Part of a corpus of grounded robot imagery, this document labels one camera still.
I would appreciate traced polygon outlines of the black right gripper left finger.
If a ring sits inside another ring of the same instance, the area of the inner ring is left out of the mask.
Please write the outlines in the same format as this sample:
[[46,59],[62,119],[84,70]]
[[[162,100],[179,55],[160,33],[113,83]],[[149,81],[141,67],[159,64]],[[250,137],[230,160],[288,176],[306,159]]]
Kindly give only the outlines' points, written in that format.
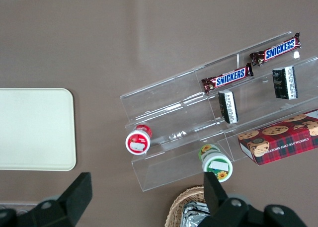
[[56,200],[45,200],[18,215],[13,208],[0,211],[2,227],[74,227],[92,200],[91,173],[82,172]]

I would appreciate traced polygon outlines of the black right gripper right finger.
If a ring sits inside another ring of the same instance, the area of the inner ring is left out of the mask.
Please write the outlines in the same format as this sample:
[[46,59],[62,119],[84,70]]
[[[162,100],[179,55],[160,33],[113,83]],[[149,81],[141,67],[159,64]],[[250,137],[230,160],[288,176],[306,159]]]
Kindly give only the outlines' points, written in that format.
[[306,224],[290,208],[268,205],[259,211],[240,198],[228,197],[216,176],[204,173],[204,198],[210,215],[204,227],[305,227]]

